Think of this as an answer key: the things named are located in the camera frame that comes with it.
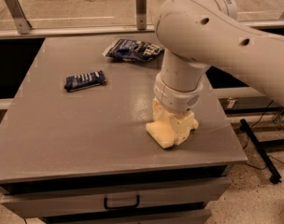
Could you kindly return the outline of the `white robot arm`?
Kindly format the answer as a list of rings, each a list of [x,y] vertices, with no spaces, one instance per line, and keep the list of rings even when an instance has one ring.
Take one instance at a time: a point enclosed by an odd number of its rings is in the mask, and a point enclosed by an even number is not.
[[[163,148],[198,127],[193,110],[210,66],[231,74],[284,106],[284,36],[236,20],[234,0],[167,0],[155,19],[164,46],[147,132]]]

